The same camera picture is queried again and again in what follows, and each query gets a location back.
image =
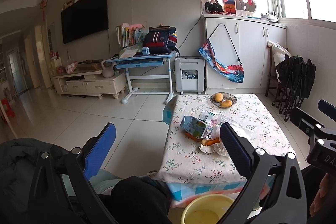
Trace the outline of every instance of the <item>red stool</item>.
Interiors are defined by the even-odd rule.
[[[6,115],[7,115],[8,117],[12,117],[12,118],[14,118],[14,117],[15,117],[15,113],[14,113],[14,111],[12,110],[12,108],[11,108],[11,106],[9,105],[9,103],[8,103],[8,101],[7,101],[6,98],[4,98],[4,99],[1,100],[1,104],[2,104],[3,106],[6,106],[6,107],[7,107]]]

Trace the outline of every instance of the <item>sneaker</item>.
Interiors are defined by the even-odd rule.
[[[273,14],[266,13],[265,15],[261,14],[261,18],[267,19],[270,22],[278,22],[278,17],[275,15],[275,12],[273,11]]]
[[[216,6],[211,4],[210,2],[205,3],[205,10],[208,14],[217,14]]]
[[[214,3],[213,5],[216,7],[216,13],[218,15],[223,15],[224,14],[223,7],[220,4]]]

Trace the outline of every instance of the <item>tv stand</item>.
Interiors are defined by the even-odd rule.
[[[126,87],[125,73],[104,78],[103,70],[76,70],[73,73],[63,73],[53,77],[58,94],[98,96],[112,94],[119,98],[119,92],[124,93]]]

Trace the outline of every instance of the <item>hand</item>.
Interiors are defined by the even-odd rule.
[[[325,174],[324,178],[320,182],[320,189],[318,190],[313,203],[310,205],[309,212],[311,217],[315,216],[317,212],[321,209],[324,197],[330,190],[330,175]]]

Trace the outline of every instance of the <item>pink stuffed toy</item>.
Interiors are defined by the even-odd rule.
[[[140,30],[142,28],[144,28],[144,25],[142,25],[142,24],[133,24],[133,25],[128,27],[128,29],[131,30],[131,31]]]

